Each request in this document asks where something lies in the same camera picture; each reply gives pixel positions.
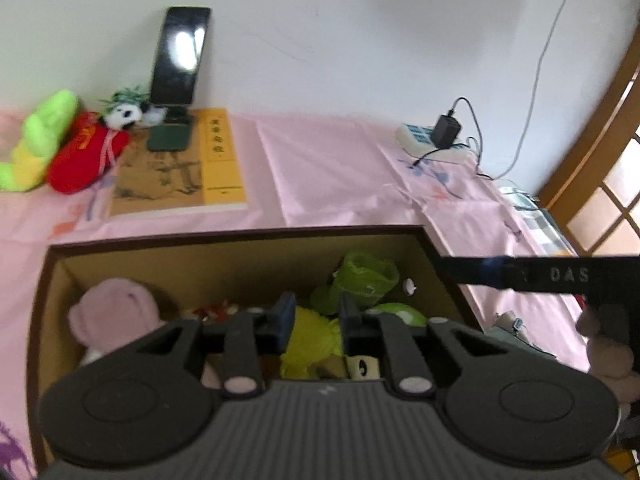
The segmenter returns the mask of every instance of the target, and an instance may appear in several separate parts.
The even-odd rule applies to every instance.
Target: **cardboard box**
[[[299,300],[327,283],[344,254],[369,251],[398,265],[401,281],[385,297],[479,329],[460,288],[441,280],[438,253],[420,226],[373,226],[178,234],[52,246],[40,277],[27,355],[31,446],[39,471],[52,455],[37,424],[37,404],[48,387],[77,366],[84,348],[73,338],[66,313],[92,286],[114,277],[145,285],[161,317],[230,300],[244,306],[275,302],[285,290]]]

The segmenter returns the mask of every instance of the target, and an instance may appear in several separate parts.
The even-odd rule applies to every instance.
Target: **smartphone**
[[[151,81],[152,104],[171,107],[193,102],[210,15],[209,7],[167,9]]]

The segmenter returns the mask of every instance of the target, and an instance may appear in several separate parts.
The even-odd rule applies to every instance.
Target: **plaid fabric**
[[[501,187],[500,192],[513,204],[547,256],[575,256],[576,253],[545,209],[534,198],[514,187]]]

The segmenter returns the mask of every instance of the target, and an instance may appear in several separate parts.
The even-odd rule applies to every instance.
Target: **white power strip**
[[[401,124],[396,130],[396,140],[400,147],[409,155],[420,158],[423,155],[437,150],[436,146],[431,142],[431,128],[423,126],[415,126],[413,124]],[[473,157],[472,150],[467,146],[457,146],[461,141],[456,139],[454,145],[448,150],[440,150],[431,153],[427,158],[431,160],[439,160],[441,162],[463,162],[467,157]]]

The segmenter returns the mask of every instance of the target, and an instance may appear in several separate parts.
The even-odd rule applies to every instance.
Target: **wall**
[[[536,61],[561,0],[0,0],[0,106],[28,110],[62,87],[90,105],[148,82],[170,5],[213,8],[197,106],[433,124],[476,106],[483,168],[509,163]],[[549,176],[598,103],[640,0],[569,0],[511,177]],[[458,118],[473,133],[466,110]]]

